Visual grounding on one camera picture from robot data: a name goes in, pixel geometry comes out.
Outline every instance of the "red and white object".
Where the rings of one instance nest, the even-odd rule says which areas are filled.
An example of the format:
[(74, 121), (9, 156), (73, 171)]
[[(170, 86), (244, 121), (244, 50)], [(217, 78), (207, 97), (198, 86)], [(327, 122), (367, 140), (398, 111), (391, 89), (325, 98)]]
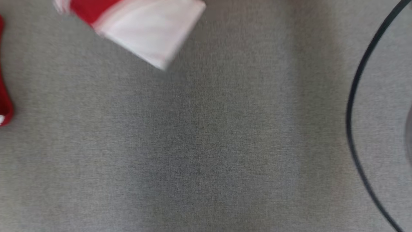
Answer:
[[(4, 21), (0, 16), (0, 42), (3, 34)], [(13, 104), (7, 94), (0, 69), (0, 127), (7, 125), (13, 117)]]
[(166, 69), (203, 13), (201, 0), (55, 0), (99, 35)]

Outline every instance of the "black cord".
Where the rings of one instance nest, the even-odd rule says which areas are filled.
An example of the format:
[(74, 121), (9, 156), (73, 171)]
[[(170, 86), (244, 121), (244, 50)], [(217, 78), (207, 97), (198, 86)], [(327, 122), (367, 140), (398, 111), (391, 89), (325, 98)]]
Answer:
[(372, 41), (370, 42), (368, 48), (366, 49), (365, 54), (362, 57), (362, 60), (360, 61), (358, 70), (356, 71), (355, 77), (353, 79), (352, 87), (351, 87), (351, 92), (349, 94), (349, 100), (348, 100), (348, 105), (347, 105), (347, 110), (346, 110), (346, 135), (348, 138), (348, 144), (349, 148), (351, 149), (352, 152), (352, 159), (355, 163), (356, 169), (358, 170), (358, 173), (360, 175), (360, 178), (362, 179), (363, 185), (366, 188), (366, 191), (368, 192), (369, 196), (372, 198), (373, 203), (376, 205), (376, 207), (379, 209), (379, 211), (382, 213), (382, 215), (388, 220), (388, 222), (391, 224), (391, 226), (397, 231), (397, 232), (403, 232), (403, 230), (400, 228), (400, 226), (396, 223), (396, 221), (391, 217), (391, 215), (386, 211), (386, 209), (383, 207), (382, 203), (379, 201), (378, 197), (376, 196), (375, 192), (372, 189), (372, 186), (370, 185), (368, 178), (365, 175), (365, 172), (363, 171), (362, 165), (359, 161), (358, 153), (356, 152), (355, 148), (355, 143), (353, 141), (353, 133), (352, 133), (352, 111), (353, 111), (353, 103), (355, 101), (355, 95), (356, 91), (358, 89), (359, 81), (361, 79), (363, 70), (365, 70), (366, 64), (368, 63), (368, 60), (373, 53), (373, 50), (375, 49), (376, 45), (380, 41), (382, 35), (385, 33), (389, 25), (393, 22), (393, 20), (398, 16), (398, 14), (411, 2), (412, 0), (401, 0), (395, 8), (392, 10), (392, 12), (386, 17), (382, 25), (379, 27), (378, 31), (376, 32), (375, 36), (373, 37)]

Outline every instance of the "white fabric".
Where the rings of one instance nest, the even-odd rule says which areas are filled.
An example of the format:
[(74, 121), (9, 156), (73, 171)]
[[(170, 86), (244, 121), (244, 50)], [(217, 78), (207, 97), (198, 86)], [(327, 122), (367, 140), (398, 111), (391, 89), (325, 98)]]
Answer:
[(205, 7), (200, 0), (124, 0), (105, 13), (94, 28), (165, 70)]
[(60, 14), (69, 14), (70, 2), (71, 0), (54, 0), (54, 7)]

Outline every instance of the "gray fabric surface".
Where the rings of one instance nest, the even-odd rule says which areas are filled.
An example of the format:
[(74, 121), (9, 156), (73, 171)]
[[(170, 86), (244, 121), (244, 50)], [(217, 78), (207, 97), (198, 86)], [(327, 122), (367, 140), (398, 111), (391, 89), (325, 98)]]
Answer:
[[(0, 129), (1, 232), (387, 232), (345, 140), (356, 66), (397, 0), (208, 0), (161, 72), (50, 0), (0, 0), (16, 106)], [(403, 133), (412, 13), (361, 83), (355, 135), (412, 230)]]

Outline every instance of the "red object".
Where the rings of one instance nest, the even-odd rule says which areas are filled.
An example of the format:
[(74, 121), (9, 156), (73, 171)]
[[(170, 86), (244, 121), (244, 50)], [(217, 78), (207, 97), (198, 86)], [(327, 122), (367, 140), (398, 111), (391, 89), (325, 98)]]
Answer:
[[(3, 34), (4, 21), (0, 15), (0, 42)], [(7, 125), (13, 117), (13, 104), (7, 94), (0, 69), (0, 127)]]
[(71, 0), (70, 9), (87, 24), (93, 24), (112, 6), (124, 0)]
[(54, 0), (133, 54), (165, 70), (202, 15), (202, 0)]

